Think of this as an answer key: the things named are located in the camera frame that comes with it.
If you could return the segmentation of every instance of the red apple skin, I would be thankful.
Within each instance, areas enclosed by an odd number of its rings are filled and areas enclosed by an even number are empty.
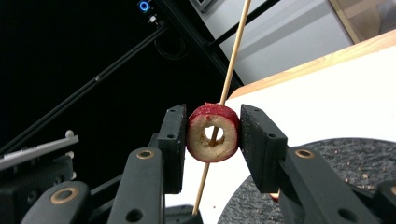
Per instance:
[[[231,150],[231,153],[227,154],[224,157],[215,158],[214,160],[204,160],[204,159],[196,156],[195,150],[199,150],[199,148],[197,149],[192,146],[193,143],[191,142],[189,134],[191,134],[191,129],[195,128],[193,126],[194,120],[197,119],[197,117],[201,117],[204,115],[206,115],[206,119],[208,119],[209,122],[211,121],[211,116],[220,116],[220,117],[223,117],[224,119],[227,119],[228,121],[231,122],[234,129],[236,130],[236,137],[233,139],[234,142],[233,142],[233,148]],[[187,150],[198,161],[202,161],[202,162],[225,161],[225,160],[231,158],[231,156],[233,154],[235,154],[236,150],[238,149],[238,143],[239,143],[238,130],[239,130],[239,118],[238,118],[237,114],[230,107],[225,106],[225,105],[205,103],[204,105],[201,105],[200,107],[196,108],[192,112],[192,114],[189,116]]]

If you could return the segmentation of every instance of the small apple piece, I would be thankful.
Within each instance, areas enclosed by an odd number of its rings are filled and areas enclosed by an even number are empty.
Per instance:
[[[223,130],[213,147],[205,134],[205,129],[212,126]],[[238,149],[238,129],[239,118],[230,107],[205,103],[189,116],[187,150],[198,161],[225,161]]]

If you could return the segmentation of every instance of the apple slice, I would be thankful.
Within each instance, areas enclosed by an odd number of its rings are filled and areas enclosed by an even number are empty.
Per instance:
[[[212,126],[223,130],[213,147],[205,134],[205,129]],[[205,103],[189,116],[187,150],[198,161],[225,161],[238,149],[238,128],[239,118],[230,107]]]

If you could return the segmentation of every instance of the white table surface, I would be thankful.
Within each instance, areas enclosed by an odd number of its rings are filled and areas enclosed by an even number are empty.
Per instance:
[[[396,46],[226,102],[238,116],[241,104],[262,109],[290,147],[340,137],[396,142]],[[186,151],[182,192],[166,195],[166,206],[194,205],[203,169]],[[218,222],[249,175],[240,150],[210,165],[199,207],[205,224]]]

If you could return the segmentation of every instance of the wooden skewer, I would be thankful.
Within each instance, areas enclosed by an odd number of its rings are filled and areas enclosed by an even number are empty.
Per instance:
[[[230,59],[230,64],[228,66],[227,76],[225,78],[223,91],[221,93],[221,99],[219,102],[220,105],[225,105],[225,101],[227,99],[228,91],[229,91],[230,85],[231,85],[231,80],[233,79],[233,68],[235,67],[236,56],[238,55],[239,46],[241,44],[242,33],[244,33],[244,28],[245,28],[245,24],[246,24],[247,17],[248,17],[248,9],[250,7],[250,2],[251,2],[251,0],[245,0],[244,9],[243,9],[242,15],[241,15],[241,20],[239,21],[238,30],[236,32],[235,42],[233,43],[233,53],[231,54],[231,59]],[[216,138],[218,136],[218,132],[219,132],[219,127],[214,127],[213,133],[212,133],[212,138],[210,139],[210,143],[209,143],[209,145],[211,147],[214,147],[216,144]],[[198,188],[197,197],[195,199],[195,205],[192,210],[193,215],[198,214],[198,208],[199,208],[199,204],[201,202],[202,193],[204,191],[206,177],[207,177],[207,173],[209,171],[209,165],[210,165],[210,162],[205,163],[204,171],[202,173],[202,178],[201,178],[201,184],[200,184],[200,187]]]

